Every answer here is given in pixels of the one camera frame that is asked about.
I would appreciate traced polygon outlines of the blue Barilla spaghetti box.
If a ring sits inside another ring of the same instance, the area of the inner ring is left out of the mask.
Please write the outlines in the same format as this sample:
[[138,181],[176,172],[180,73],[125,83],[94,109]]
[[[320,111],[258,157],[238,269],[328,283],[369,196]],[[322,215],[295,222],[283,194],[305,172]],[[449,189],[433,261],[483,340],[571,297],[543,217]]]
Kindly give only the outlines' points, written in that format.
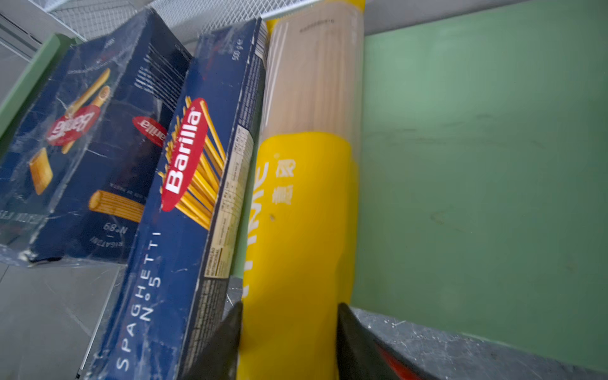
[[85,379],[179,379],[223,317],[259,131],[268,30],[203,33],[117,302]]

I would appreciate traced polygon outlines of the blue Barilla rigatoni box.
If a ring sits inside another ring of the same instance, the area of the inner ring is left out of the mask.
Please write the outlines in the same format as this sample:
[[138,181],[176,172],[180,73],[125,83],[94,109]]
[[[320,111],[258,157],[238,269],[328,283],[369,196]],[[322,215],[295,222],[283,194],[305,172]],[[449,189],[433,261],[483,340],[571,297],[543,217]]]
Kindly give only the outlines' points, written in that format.
[[191,55],[144,9],[71,47],[1,161],[1,260],[124,263]]

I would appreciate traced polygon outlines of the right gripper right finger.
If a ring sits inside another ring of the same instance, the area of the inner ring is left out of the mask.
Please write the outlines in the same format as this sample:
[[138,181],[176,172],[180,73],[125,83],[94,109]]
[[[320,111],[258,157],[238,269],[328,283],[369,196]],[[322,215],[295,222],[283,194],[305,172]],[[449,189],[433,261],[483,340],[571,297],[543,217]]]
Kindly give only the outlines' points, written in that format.
[[340,379],[435,378],[366,329],[344,303],[338,307],[337,365]]

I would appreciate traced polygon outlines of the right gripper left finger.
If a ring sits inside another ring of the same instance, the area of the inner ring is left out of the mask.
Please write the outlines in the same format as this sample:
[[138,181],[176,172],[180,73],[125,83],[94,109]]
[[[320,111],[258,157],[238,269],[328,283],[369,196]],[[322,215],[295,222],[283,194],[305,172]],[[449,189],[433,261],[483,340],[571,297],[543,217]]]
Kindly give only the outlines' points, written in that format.
[[236,379],[242,302],[234,304],[183,379]]

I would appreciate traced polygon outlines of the yellow spaghetti bag with lettering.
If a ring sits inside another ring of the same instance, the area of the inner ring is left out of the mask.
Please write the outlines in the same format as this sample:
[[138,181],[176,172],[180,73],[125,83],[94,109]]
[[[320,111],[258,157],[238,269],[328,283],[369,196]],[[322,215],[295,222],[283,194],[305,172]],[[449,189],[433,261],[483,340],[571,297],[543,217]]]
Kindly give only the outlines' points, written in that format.
[[355,275],[362,1],[270,22],[242,285],[239,379],[335,379]]

